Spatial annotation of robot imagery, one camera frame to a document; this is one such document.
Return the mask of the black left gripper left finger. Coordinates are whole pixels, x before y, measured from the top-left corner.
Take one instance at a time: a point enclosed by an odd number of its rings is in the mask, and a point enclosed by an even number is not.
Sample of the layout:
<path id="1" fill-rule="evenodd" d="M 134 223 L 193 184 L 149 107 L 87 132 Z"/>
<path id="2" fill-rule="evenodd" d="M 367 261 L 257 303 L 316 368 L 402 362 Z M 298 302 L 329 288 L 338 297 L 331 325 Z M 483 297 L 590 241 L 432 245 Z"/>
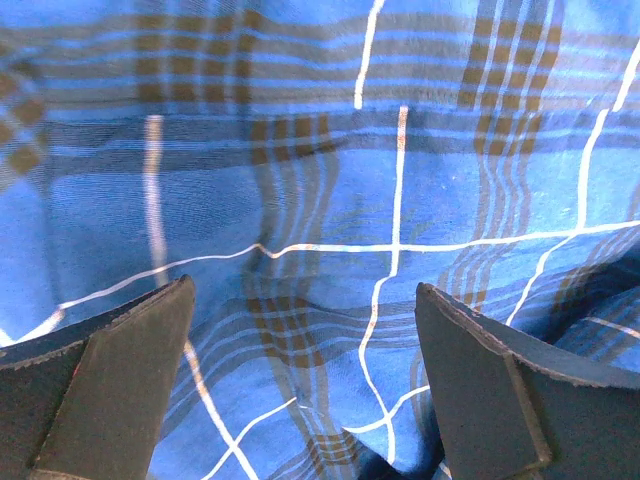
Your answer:
<path id="1" fill-rule="evenodd" d="M 194 302 L 184 275 L 2 348 L 2 478 L 146 478 Z"/>

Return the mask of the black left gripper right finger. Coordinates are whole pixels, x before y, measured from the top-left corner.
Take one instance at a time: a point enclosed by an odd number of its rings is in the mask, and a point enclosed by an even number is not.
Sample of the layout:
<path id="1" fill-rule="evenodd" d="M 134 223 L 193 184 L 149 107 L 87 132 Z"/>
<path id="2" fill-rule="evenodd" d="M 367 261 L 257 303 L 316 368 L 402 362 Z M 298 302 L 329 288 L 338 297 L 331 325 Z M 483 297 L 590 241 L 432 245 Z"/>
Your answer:
<path id="1" fill-rule="evenodd" d="M 456 479 L 636 479 L 639 376 L 549 345 L 436 287 L 416 325 Z"/>

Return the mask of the blue plaid long sleeve shirt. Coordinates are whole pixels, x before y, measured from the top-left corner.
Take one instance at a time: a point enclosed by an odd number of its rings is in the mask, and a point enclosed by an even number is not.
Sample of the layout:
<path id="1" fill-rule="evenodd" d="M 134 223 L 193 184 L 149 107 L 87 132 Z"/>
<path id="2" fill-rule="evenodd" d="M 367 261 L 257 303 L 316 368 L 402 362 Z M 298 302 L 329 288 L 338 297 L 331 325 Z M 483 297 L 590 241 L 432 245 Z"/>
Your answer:
<path id="1" fill-rule="evenodd" d="M 151 479 L 449 479 L 418 284 L 639 368 L 635 1 L 5 1 L 1 342 L 173 279 Z"/>

